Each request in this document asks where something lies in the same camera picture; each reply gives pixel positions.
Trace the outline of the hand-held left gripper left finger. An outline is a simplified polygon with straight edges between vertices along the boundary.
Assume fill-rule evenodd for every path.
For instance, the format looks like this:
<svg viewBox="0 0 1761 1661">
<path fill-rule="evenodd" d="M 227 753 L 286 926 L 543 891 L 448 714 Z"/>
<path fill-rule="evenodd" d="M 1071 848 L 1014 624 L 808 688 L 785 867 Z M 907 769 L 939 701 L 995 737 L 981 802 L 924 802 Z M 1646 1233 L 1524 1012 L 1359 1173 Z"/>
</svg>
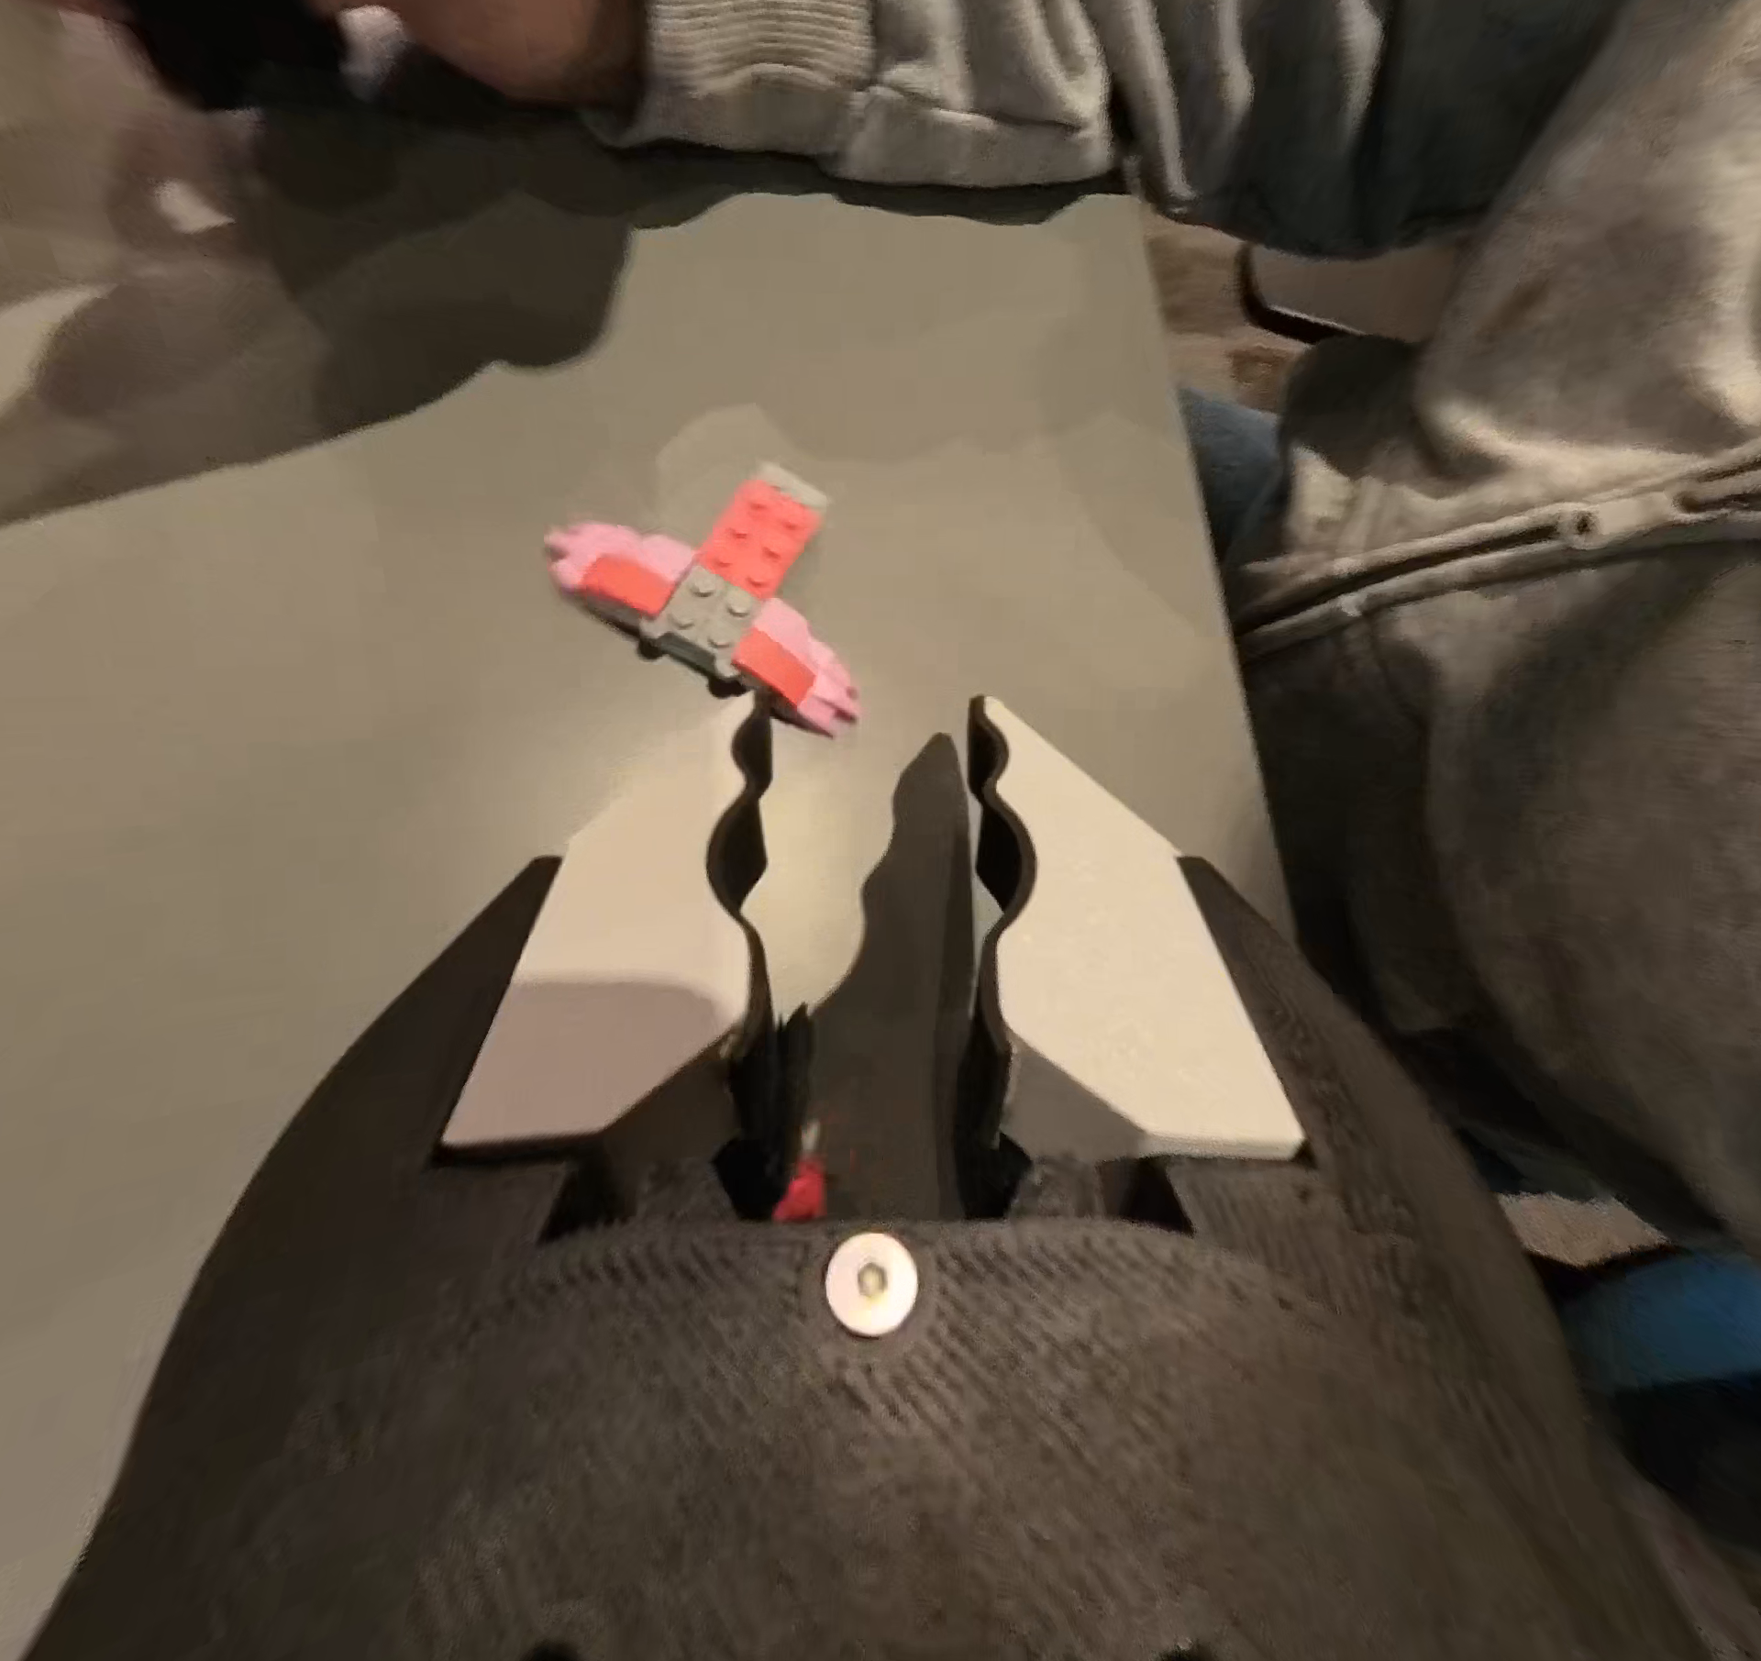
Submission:
<svg viewBox="0 0 1761 1661">
<path fill-rule="evenodd" d="M 439 1149 L 712 1156 L 769 1023 L 744 905 L 772 718 L 717 709 L 642 756 L 562 848 Z"/>
</svg>

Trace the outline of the person's blue trousers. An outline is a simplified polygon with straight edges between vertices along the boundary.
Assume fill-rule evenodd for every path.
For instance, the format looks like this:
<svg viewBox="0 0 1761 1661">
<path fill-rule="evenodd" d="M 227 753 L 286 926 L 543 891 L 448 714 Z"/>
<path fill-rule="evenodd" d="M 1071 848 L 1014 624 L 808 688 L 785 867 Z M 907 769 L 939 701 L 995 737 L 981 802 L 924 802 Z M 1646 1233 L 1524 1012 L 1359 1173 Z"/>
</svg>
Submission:
<svg viewBox="0 0 1761 1661">
<path fill-rule="evenodd" d="M 1258 537 L 1275 531 L 1288 496 L 1279 416 L 1204 394 L 1177 390 L 1179 416 L 1190 446 L 1213 556 L 1221 570 L 1250 556 Z"/>
</svg>

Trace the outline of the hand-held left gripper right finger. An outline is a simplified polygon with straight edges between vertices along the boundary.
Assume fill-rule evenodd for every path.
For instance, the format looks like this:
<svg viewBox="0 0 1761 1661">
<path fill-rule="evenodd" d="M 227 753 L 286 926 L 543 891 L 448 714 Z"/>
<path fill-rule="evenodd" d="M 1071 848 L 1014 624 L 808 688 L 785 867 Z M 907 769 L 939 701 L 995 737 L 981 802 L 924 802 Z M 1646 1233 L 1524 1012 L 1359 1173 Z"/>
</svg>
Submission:
<svg viewBox="0 0 1761 1661">
<path fill-rule="evenodd" d="M 969 701 L 978 1063 L 1029 1159 L 1292 1160 L 1304 1131 L 1186 862 L 995 697 Z"/>
</svg>

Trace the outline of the pink and red brick model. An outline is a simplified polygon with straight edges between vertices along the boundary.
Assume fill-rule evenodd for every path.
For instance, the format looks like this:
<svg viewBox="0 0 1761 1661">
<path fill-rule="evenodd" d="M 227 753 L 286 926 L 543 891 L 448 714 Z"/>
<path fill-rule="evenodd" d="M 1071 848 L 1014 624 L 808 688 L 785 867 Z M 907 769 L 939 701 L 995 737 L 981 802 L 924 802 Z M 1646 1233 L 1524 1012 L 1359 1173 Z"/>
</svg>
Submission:
<svg viewBox="0 0 1761 1661">
<path fill-rule="evenodd" d="M 646 653 L 760 694 L 793 726 L 828 737 L 858 723 L 860 691 L 781 599 L 824 510 L 816 488 L 762 465 L 693 545 L 661 531 L 582 521 L 552 529 L 543 556 L 563 597 Z"/>
</svg>

